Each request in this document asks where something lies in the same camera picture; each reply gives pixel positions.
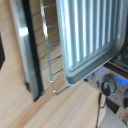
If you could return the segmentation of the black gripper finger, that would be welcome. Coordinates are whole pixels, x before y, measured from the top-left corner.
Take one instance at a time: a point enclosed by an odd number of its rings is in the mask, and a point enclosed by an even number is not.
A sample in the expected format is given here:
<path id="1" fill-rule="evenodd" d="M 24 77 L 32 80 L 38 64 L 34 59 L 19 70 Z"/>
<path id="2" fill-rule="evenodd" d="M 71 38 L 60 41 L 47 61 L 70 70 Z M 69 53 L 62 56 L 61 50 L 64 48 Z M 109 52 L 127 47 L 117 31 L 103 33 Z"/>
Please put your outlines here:
<path id="1" fill-rule="evenodd" d="M 4 61 L 5 61 L 5 53 L 4 53 L 2 38 L 1 38 L 1 34 L 0 34 L 0 70 L 3 66 Z"/>

